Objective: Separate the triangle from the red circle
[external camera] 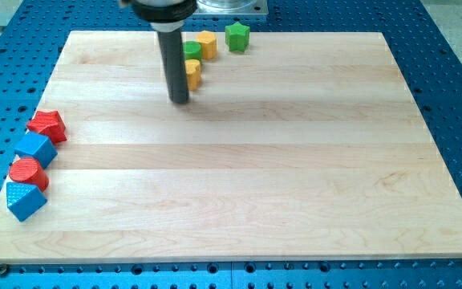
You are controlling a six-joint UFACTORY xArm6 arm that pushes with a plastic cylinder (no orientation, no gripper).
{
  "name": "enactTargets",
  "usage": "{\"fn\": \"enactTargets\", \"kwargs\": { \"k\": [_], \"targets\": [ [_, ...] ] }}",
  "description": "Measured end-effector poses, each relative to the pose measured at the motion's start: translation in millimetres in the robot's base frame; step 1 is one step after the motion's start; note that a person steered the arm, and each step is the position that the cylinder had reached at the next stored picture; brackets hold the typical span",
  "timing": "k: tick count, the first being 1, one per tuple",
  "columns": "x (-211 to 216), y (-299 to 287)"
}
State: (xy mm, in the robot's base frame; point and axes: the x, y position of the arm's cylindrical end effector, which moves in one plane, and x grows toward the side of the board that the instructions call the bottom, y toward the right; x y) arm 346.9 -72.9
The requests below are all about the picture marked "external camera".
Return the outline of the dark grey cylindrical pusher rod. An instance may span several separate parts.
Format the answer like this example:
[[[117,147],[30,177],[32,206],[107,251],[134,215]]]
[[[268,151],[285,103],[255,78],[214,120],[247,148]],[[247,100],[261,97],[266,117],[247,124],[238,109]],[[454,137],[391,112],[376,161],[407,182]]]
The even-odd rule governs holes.
[[[157,33],[168,97],[174,104],[186,104],[189,98],[181,29]]]

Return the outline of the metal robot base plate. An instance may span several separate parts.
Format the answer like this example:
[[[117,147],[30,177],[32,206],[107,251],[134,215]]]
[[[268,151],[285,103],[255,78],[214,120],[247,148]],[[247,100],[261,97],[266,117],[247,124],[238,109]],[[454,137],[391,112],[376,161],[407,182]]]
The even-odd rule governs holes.
[[[197,0],[195,14],[267,15],[267,0]]]

